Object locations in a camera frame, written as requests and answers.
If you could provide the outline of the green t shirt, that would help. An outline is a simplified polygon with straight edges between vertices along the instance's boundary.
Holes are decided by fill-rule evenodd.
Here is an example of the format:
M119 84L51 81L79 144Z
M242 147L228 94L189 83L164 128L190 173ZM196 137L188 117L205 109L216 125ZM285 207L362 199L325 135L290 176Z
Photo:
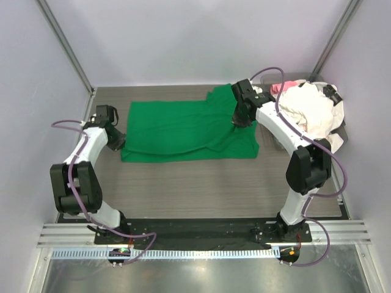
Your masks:
M134 101L130 105L124 163L255 159L257 125L232 123L236 99L220 85L198 101Z

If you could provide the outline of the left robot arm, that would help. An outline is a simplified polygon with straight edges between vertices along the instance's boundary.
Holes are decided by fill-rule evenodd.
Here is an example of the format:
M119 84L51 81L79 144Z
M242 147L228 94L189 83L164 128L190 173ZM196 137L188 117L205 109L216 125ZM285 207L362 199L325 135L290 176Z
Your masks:
M49 175L58 212L84 217L98 226L97 233L124 236L130 233L124 214L103 200L103 192L95 173L95 163L104 148L112 151L125 146L126 135L116 126L117 109L99 105L87 121L62 120L53 128L79 132L81 138L66 160L51 166Z

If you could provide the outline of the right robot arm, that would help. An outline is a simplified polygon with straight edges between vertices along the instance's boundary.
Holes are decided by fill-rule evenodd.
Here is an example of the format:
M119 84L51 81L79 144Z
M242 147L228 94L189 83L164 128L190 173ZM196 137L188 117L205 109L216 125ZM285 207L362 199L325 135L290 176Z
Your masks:
M282 144L290 156L285 173L290 187L283 208L276 216L274 237L277 241L293 242L305 232L304 214L320 187L331 177L331 157L326 139L304 140L304 132L285 123L283 112L276 110L277 101L268 93L257 93L250 80L244 79L231 86L236 99L232 123L240 128L253 122L264 126Z

